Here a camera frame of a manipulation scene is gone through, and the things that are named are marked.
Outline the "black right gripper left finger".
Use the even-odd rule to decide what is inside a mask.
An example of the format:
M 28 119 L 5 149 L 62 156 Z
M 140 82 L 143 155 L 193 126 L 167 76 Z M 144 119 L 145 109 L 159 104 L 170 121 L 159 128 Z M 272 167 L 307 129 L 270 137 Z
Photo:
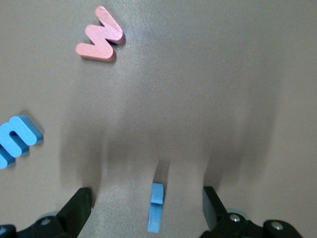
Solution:
M 54 216 L 45 216 L 21 231 L 0 225 L 0 238 L 77 238 L 92 210 L 92 190 L 83 187 Z

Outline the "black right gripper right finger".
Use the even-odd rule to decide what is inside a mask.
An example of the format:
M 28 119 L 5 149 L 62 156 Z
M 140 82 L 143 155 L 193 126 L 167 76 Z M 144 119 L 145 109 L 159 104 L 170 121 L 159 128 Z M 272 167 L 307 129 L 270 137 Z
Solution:
M 208 230 L 199 238 L 303 238 L 288 222 L 266 220 L 258 226 L 244 215 L 228 212 L 212 186 L 203 188 L 203 212 Z

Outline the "blue letter i block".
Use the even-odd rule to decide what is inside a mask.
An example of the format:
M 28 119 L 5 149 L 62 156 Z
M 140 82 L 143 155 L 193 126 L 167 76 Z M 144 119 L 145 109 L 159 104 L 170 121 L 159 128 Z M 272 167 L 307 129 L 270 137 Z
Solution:
M 153 183 L 149 205 L 147 231 L 158 234 L 160 230 L 162 207 L 164 199 L 164 186 L 162 183 Z

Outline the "blue lowercase m block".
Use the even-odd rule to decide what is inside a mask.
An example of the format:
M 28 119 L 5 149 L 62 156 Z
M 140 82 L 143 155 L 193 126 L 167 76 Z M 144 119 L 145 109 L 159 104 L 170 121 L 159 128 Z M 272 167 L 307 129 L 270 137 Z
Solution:
M 0 170 L 26 155 L 29 147 L 43 141 L 43 134 L 25 115 L 13 116 L 0 125 Z

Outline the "brown table cover sheet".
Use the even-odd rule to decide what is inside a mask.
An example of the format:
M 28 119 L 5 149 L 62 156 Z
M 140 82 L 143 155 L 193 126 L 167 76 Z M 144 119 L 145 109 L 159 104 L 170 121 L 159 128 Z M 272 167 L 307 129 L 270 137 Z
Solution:
M 98 6 L 125 35 L 111 62 L 75 51 Z M 15 115 L 44 141 L 0 170 L 0 224 L 89 186 L 79 238 L 198 238 L 211 185 L 317 238 L 317 0 L 0 0 L 0 124 Z

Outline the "red lowercase w block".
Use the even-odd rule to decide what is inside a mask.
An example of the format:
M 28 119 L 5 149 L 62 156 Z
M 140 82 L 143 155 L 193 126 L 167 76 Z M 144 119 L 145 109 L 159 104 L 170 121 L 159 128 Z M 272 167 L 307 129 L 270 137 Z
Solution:
M 79 43 L 75 51 L 85 59 L 111 62 L 115 60 L 116 54 L 110 44 L 124 43 L 124 32 L 105 7 L 98 6 L 95 15 L 100 25 L 91 24 L 85 28 L 85 34 L 92 43 Z

